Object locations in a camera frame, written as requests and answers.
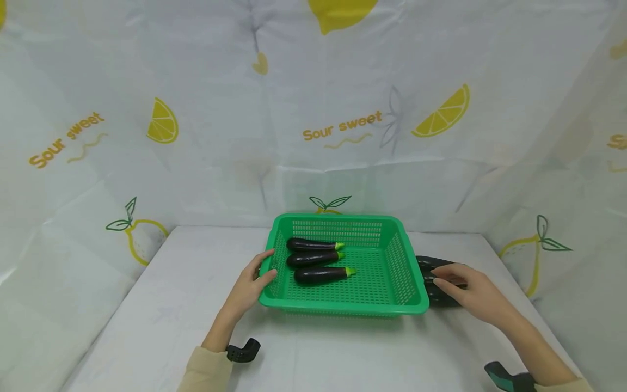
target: green leaf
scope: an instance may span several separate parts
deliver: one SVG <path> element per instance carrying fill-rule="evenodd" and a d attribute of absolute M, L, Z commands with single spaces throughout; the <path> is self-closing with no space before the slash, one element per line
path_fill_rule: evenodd
<path fill-rule="evenodd" d="M 548 250 L 550 252 L 564 252 L 572 250 L 568 246 L 564 246 L 555 241 L 553 238 L 543 238 L 540 240 L 540 243 L 542 244 L 542 249 Z"/>
<path fill-rule="evenodd" d="M 135 202 L 137 202 L 137 196 L 135 196 L 134 198 L 132 198 L 127 204 L 126 204 L 126 212 L 129 215 L 129 217 L 133 216 L 133 212 L 135 212 Z"/>
<path fill-rule="evenodd" d="M 105 227 L 105 229 L 111 230 L 111 231 L 124 231 L 128 227 L 130 227 L 130 220 L 119 219 L 117 221 L 113 221 L 109 223 L 107 227 Z"/>
<path fill-rule="evenodd" d="M 538 237 L 543 239 L 549 231 L 549 221 L 542 215 L 538 215 L 535 219 L 535 230 L 538 233 Z"/>
<path fill-rule="evenodd" d="M 313 203 L 315 205 L 317 205 L 318 207 L 322 208 L 322 209 L 327 209 L 327 206 L 324 204 L 324 202 L 322 200 L 320 200 L 319 198 L 316 197 L 310 197 L 309 200 L 313 201 Z"/>
<path fill-rule="evenodd" d="M 335 199 L 333 200 L 331 203 L 329 203 L 329 205 L 327 206 L 327 208 L 331 208 L 331 207 L 339 207 L 342 204 L 346 203 L 346 201 L 348 199 L 350 199 L 352 196 L 344 196 L 343 198 L 339 198 L 339 199 Z"/>

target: green plastic basket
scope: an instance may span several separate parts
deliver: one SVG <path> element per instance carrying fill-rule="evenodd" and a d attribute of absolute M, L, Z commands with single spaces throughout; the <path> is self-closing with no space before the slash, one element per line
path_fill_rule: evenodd
<path fill-rule="evenodd" d="M 333 267 L 352 267 L 357 273 L 337 282 L 302 286 L 287 266 L 291 237 L 345 243 L 345 258 Z M 259 302 L 290 312 L 388 316 L 421 314 L 429 297 L 414 250 L 403 224 L 392 216 L 284 214 L 275 219 L 266 249 L 275 248 L 260 268 L 277 277 L 261 293 Z"/>

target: white tablecloth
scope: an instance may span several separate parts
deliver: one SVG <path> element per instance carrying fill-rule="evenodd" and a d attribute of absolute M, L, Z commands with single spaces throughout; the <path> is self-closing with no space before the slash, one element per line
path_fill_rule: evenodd
<path fill-rule="evenodd" d="M 175 391 L 241 269 L 268 229 L 176 228 L 68 380 L 69 392 Z M 573 369 L 557 339 L 480 235 L 409 233 L 414 251 L 485 272 Z M 230 391 L 496 391 L 483 366 L 524 371 L 508 340 L 463 309 L 393 320 L 285 314 L 257 305 L 231 341 L 261 342 Z"/>

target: wrist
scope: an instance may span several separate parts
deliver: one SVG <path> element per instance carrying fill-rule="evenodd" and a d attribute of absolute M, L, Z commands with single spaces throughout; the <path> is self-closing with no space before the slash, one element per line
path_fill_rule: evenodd
<path fill-rule="evenodd" d="M 220 320 L 223 323 L 232 324 L 234 326 L 241 320 L 242 316 L 244 316 L 244 312 L 236 307 L 224 304 L 216 316 L 216 321 Z"/>
<path fill-rule="evenodd" d="M 533 336 L 536 331 L 534 325 L 520 313 L 511 315 L 499 329 L 510 340 Z"/>

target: forearm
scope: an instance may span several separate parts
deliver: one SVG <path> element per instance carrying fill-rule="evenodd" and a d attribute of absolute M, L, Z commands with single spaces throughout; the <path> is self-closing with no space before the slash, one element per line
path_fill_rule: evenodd
<path fill-rule="evenodd" d="M 544 340 L 542 334 L 522 315 L 512 319 L 512 322 L 501 330 L 512 342 L 537 384 L 554 386 L 577 379 L 577 376 Z"/>
<path fill-rule="evenodd" d="M 240 318 L 240 315 L 223 307 L 218 312 L 218 315 L 216 316 L 209 333 L 204 338 L 201 347 L 212 352 L 225 351 L 231 341 L 233 329 L 235 329 L 235 325 L 238 323 Z"/>

